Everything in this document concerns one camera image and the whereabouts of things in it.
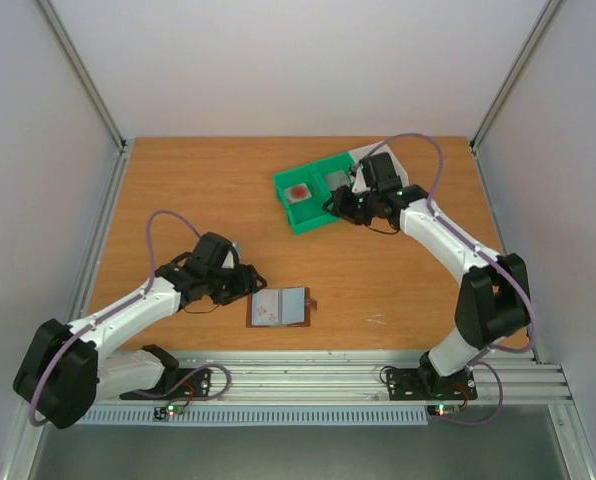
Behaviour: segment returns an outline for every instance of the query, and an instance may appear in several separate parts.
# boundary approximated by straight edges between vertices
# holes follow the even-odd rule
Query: white robotic arm
[[[394,230],[418,240],[460,284],[456,327],[420,360],[418,373],[430,398],[447,385],[453,390],[454,374],[491,344],[498,343],[529,323],[524,304],[514,288],[492,268],[498,266],[528,293],[525,264],[515,254],[501,256],[482,245],[450,220],[418,185],[403,186],[389,153],[360,160],[352,168],[354,184],[333,192],[323,208],[356,225],[369,226],[385,218]]]
[[[161,266],[117,302],[67,325],[54,319],[41,325],[14,390],[58,428],[74,424],[96,401],[134,390],[167,394],[181,372],[163,349],[149,345],[130,355],[108,357],[149,325],[204,296],[227,305],[266,286],[252,265],[239,263],[229,240],[206,233],[192,252]]]

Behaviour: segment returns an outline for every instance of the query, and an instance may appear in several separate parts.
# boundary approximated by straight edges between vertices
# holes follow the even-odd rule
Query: white wall
[[[543,0],[54,0],[126,137],[472,136]]]
[[[114,146],[38,13],[0,0],[0,458],[35,329],[64,319]]]
[[[596,455],[596,2],[565,2],[481,160]]]

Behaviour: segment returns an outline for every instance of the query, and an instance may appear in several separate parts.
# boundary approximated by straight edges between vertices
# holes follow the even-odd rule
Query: metal bracket
[[[282,352],[170,352],[181,368],[220,363],[231,371],[233,385],[220,400],[208,405],[390,405],[380,380],[385,365],[417,368],[422,351],[282,351]],[[538,365],[531,353],[497,352],[487,361],[498,371],[505,387],[505,405],[572,405],[571,393],[560,365]],[[496,405],[498,386],[484,367],[473,369],[478,399],[470,405]],[[221,389],[225,377],[213,372],[212,389]],[[426,400],[407,405],[435,404]],[[105,405],[135,402],[105,401]]]
[[[465,394],[457,390],[453,386],[454,383],[460,385],[460,388],[465,391],[468,400],[478,398],[474,374],[466,370],[460,370],[452,375],[455,378],[447,383],[447,388],[433,397],[425,392],[417,368],[386,368],[385,377],[389,400],[392,401],[429,400],[444,403],[450,400],[464,400]]]
[[[177,376],[176,383],[178,383],[180,380],[182,380],[184,378],[184,376],[189,374],[189,372],[191,372],[191,371],[192,370],[190,370],[188,368],[178,369],[178,371],[176,372],[176,376]],[[191,386],[191,388],[194,389],[194,391],[193,391],[194,397],[202,398],[202,397],[208,396],[209,389],[211,387],[211,370],[209,370],[208,368],[205,368],[204,370],[201,370],[201,371],[195,373],[194,375],[192,375],[191,377],[189,377],[187,379],[186,383],[188,383]],[[156,388],[152,388],[151,390],[147,390],[147,393],[159,394],[161,392],[158,391]],[[190,395],[191,395],[191,392],[189,392],[189,389],[187,387],[185,387],[185,385],[183,384],[180,387],[178,387],[176,390],[174,390],[173,392],[171,392],[167,395],[163,395],[158,400],[160,402],[164,402],[164,401],[173,400],[176,398],[185,398]],[[121,400],[136,400],[136,401],[142,401],[142,402],[153,402],[153,399],[149,399],[147,397],[144,397],[142,395],[139,395],[139,394],[133,393],[133,392],[123,393],[122,395],[120,395],[120,399]]]

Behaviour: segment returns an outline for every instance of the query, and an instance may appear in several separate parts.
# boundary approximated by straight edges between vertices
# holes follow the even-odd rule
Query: orange wooden surface
[[[90,311],[147,276],[145,221],[159,208],[185,215],[243,247],[270,287],[307,286],[318,301],[309,328],[246,328],[241,300],[207,315],[180,312],[132,338],[169,350],[427,349],[453,327],[458,285],[415,240],[345,222],[296,236],[276,199],[272,174],[379,140],[375,137],[140,138],[131,155]],[[447,157],[437,200],[474,237],[498,241],[465,138],[439,138]],[[438,160],[418,139],[392,150],[410,182],[431,187]],[[156,220],[157,264],[196,238],[173,218]],[[193,304],[206,310],[208,301]],[[524,336],[509,340],[522,345]]]

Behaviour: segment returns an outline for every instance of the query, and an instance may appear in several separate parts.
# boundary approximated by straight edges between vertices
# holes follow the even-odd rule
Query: green tray
[[[326,213],[322,206],[331,197],[325,182],[325,175],[342,170],[349,179],[349,167],[354,164],[349,153],[318,160],[301,167],[285,170],[273,176],[276,196],[287,211],[287,220],[295,234],[301,234],[335,222],[338,218]],[[289,204],[285,189],[304,183],[309,188],[311,198]]]

